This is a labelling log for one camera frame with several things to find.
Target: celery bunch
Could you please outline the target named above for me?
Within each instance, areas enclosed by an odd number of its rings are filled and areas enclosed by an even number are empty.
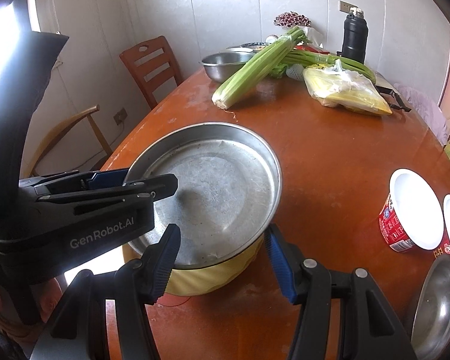
[[[303,30],[294,27],[272,44],[253,56],[243,68],[215,91],[211,100],[222,109],[228,109],[257,85],[292,50],[296,43],[306,40]]]
[[[337,59],[342,61],[342,67],[344,70],[356,71],[367,77],[374,85],[377,82],[375,74],[373,74],[373,72],[364,64],[342,56],[319,54],[317,52],[306,50],[292,50],[282,59],[280,63],[287,65],[299,64],[306,68],[307,66],[315,64],[334,65]]]

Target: barcode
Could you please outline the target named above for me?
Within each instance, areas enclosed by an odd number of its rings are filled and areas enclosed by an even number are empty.
[[[390,247],[394,251],[405,251],[407,249],[410,249],[412,246],[414,246],[415,243],[411,239],[398,241],[395,244],[391,244]]]

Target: white wall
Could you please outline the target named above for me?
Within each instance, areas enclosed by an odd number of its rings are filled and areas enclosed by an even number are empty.
[[[199,61],[222,48],[264,40],[281,32],[278,14],[308,16],[341,50],[346,14],[339,0],[127,0],[135,36],[165,35],[188,76]],[[450,51],[450,25],[432,0],[343,0],[365,11],[370,34],[366,63],[392,83],[415,87],[437,102]]]
[[[34,113],[22,165],[28,164],[46,133],[60,121],[96,104],[93,118],[116,147],[149,111],[145,99],[120,61],[119,54],[136,44],[126,0],[36,0],[42,31],[60,30],[70,39],[52,70],[50,84]],[[125,107],[125,128],[113,115]],[[87,120],[78,123],[37,167],[40,174],[74,169],[101,146]],[[83,169],[104,156],[91,159]]]

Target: power cord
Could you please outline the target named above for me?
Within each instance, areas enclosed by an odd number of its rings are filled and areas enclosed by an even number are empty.
[[[123,134],[124,131],[125,131],[125,122],[122,122],[122,130],[121,130],[121,132],[115,137],[115,139],[111,142],[110,146],[112,146],[112,145],[116,142],[116,140],[117,140],[118,138],[120,138],[120,136]],[[80,165],[73,167],[73,169],[70,169],[69,172],[71,172],[72,170],[81,168],[81,167],[84,166],[87,162],[89,162],[92,158],[94,158],[95,156],[99,155],[99,154],[100,154],[101,152],[103,152],[103,151],[104,151],[104,150],[102,149],[102,150],[100,150],[99,152],[95,153],[95,154],[92,155],[90,158],[88,158],[87,160],[85,160],[84,162],[82,162]]]

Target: curved wooden chair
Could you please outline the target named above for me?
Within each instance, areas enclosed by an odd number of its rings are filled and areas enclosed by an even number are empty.
[[[100,169],[103,164],[107,161],[108,157],[110,157],[113,153],[110,145],[108,144],[107,140],[103,136],[102,132],[98,128],[97,124],[95,123],[94,119],[92,118],[92,114],[94,112],[97,112],[100,110],[99,105],[96,105],[92,108],[86,109],[85,111],[82,111],[76,115],[73,115],[72,117],[69,117],[68,119],[65,119],[58,123],[55,127],[53,127],[47,135],[42,139],[40,144],[38,145],[37,150],[35,150],[35,153],[33,157],[31,158],[30,165],[25,168],[23,172],[23,176],[25,178],[31,177],[31,176],[38,176],[36,172],[36,167],[39,164],[39,162],[50,152],[50,150],[53,149],[53,147],[82,119],[87,118],[87,120],[90,123],[91,129],[94,131],[95,136],[97,137],[98,141],[103,147],[103,150],[106,153],[106,156],[100,161],[98,161],[93,167],[92,170],[98,170]]]
[[[162,50],[162,53],[146,60],[147,56],[158,50]],[[145,100],[150,105],[150,109],[154,109],[157,106],[157,100],[153,92],[160,85],[172,77],[175,78],[177,86],[183,82],[179,64],[164,36],[146,40],[125,50],[120,54],[120,59],[139,86],[145,96]],[[152,72],[166,63],[169,66],[165,70],[160,71],[149,79],[147,78]]]

